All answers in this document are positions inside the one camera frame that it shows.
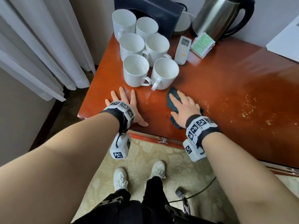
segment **coffee cup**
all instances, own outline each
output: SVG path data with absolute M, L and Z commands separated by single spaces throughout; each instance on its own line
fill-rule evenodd
M 141 55 L 127 56 L 123 61 L 123 77 L 125 82 L 132 87 L 150 86 L 152 81 L 147 77 L 149 71 L 148 61 Z
M 145 41 L 148 36 L 158 32 L 158 23 L 149 17 L 141 17 L 136 22 L 136 34 L 143 38 Z
M 145 50 L 150 53 L 148 58 L 150 67 L 154 66 L 156 60 L 161 57 L 167 57 L 171 59 L 171 56 L 167 54 L 170 44 L 166 37 L 156 33 L 149 35 L 145 40 Z
M 124 34 L 119 40 L 121 60 L 124 61 L 127 56 L 133 54 L 145 55 L 145 58 L 148 60 L 150 54 L 144 50 L 144 45 L 144 40 L 139 35 L 133 33 Z
M 112 21 L 114 36 L 118 42 L 123 34 L 135 33 L 136 16 L 133 12 L 126 9 L 115 10 L 112 14 Z
M 174 60 L 167 57 L 159 58 L 155 61 L 152 69 L 152 90 L 165 90 L 171 85 L 178 73 L 179 68 Z

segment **stainless steel kettle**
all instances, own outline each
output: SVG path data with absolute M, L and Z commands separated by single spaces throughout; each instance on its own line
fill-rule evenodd
M 254 12 L 254 0 L 205 0 L 192 24 L 197 35 L 206 32 L 214 41 L 233 35 L 241 30 Z M 245 10 L 241 22 L 229 29 L 240 9 Z

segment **reddish-brown table top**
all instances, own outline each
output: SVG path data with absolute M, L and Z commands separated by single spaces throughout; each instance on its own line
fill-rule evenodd
M 174 59 L 180 37 L 170 41 Z M 201 60 L 189 52 L 172 86 L 192 97 L 221 130 L 257 159 L 299 167 L 299 67 L 265 48 L 235 39 L 218 41 Z M 110 92 L 132 87 L 123 78 L 119 43 L 112 35 L 78 113 L 88 118 L 103 110 Z M 185 130 L 170 122 L 166 90 L 134 88 L 138 109 L 149 126 L 131 129 L 184 141 Z

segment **white sneaker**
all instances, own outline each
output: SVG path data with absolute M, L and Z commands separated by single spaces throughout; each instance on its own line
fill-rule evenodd
M 115 191 L 125 189 L 128 191 L 127 173 L 124 168 L 117 168 L 114 171 L 113 183 Z
M 152 166 L 152 173 L 151 173 L 150 177 L 148 178 L 148 180 L 155 176 L 158 176 L 161 179 L 166 178 L 165 177 L 165 163 L 162 160 L 158 160 Z

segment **black kettle handle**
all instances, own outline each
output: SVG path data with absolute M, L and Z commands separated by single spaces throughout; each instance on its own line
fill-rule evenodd
M 250 18 L 252 17 L 253 15 L 253 12 L 254 12 L 254 4 L 255 4 L 255 1 L 254 0 L 248 0 L 248 1 L 245 1 L 245 2 L 242 2 L 240 3 L 239 5 L 239 9 L 237 10 L 237 13 L 233 19 L 233 21 L 236 19 L 237 17 L 237 14 L 239 13 L 239 11 L 241 9 L 244 9 L 245 10 L 245 15 L 243 17 L 243 19 L 241 20 L 241 22 L 234 26 L 232 29 L 229 29 L 229 30 L 226 30 L 219 39 L 223 39 L 223 38 L 226 38 L 228 36 L 231 36 L 235 33 L 237 33 L 239 30 L 241 30 L 247 23 L 248 21 L 250 20 Z

